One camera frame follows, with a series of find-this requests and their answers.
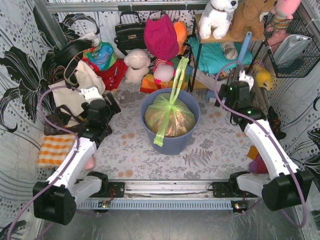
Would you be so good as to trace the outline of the green trash bag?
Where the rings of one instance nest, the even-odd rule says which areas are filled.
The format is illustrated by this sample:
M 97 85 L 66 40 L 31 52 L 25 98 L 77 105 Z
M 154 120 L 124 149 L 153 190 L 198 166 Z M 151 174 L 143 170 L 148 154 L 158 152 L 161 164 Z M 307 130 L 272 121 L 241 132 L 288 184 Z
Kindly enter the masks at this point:
M 196 119 L 187 105 L 178 96 L 185 79 L 188 59 L 182 57 L 176 69 L 171 92 L 160 93 L 148 106 L 144 120 L 150 131 L 155 133 L 153 143 L 162 147 L 164 138 L 179 137 L 190 132 Z

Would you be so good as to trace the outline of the blue round trash bin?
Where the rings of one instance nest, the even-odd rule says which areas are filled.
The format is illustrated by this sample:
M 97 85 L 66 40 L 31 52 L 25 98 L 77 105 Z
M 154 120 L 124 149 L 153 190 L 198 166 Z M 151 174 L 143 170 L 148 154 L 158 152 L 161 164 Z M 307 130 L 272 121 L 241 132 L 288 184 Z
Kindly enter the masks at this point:
M 177 137 L 165 137 L 163 140 L 162 147 L 158 146 L 157 144 L 154 144 L 154 138 L 156 137 L 156 134 L 153 133 L 146 125 L 145 122 L 145 113 L 147 108 L 154 102 L 156 97 L 159 94 L 163 93 L 171 93 L 171 88 L 162 88 L 159 90 L 154 91 L 153 93 L 149 94 L 143 101 L 141 107 L 140 107 L 140 119 L 142 122 L 142 125 L 145 128 L 145 131 L 147 133 L 149 142 L 151 143 L 151 146 L 160 154 L 164 155 L 179 155 L 189 144 L 192 134 L 194 130 L 197 128 L 198 123 L 200 122 L 201 118 L 201 112 L 200 107 L 196 99 L 187 91 L 181 90 L 178 95 L 178 99 L 181 100 L 186 104 L 186 106 L 189 108 L 189 110 L 194 114 L 195 117 L 195 126 L 191 131 L 188 133 L 177 136 Z

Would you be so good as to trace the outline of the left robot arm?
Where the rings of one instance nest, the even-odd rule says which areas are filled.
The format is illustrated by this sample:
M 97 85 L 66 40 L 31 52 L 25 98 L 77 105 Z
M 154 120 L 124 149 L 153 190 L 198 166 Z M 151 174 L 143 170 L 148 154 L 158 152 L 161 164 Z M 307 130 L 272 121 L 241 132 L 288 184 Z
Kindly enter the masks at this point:
M 76 141 L 70 153 L 45 182 L 38 181 L 33 187 L 33 214 L 38 219 L 68 225 L 78 204 L 84 200 L 90 197 L 112 198 L 115 194 L 109 186 L 108 176 L 101 172 L 91 171 L 82 181 L 76 182 L 89 158 L 112 133 L 110 119 L 121 112 L 111 92 L 104 95 L 91 90 L 82 92 L 84 97 L 89 94 L 92 98 L 83 103 L 86 122 L 75 135 Z

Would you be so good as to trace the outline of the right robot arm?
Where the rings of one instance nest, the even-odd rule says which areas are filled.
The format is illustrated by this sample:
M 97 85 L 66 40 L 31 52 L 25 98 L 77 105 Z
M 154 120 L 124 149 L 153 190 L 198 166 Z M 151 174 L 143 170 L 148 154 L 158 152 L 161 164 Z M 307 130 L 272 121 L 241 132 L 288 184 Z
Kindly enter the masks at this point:
M 250 138 L 267 169 L 267 173 L 236 173 L 236 187 L 261 197 L 271 211 L 305 207 L 313 177 L 292 162 L 263 111 L 252 105 L 249 84 L 245 81 L 222 84 L 216 98 L 215 106 L 231 113 L 230 121 Z

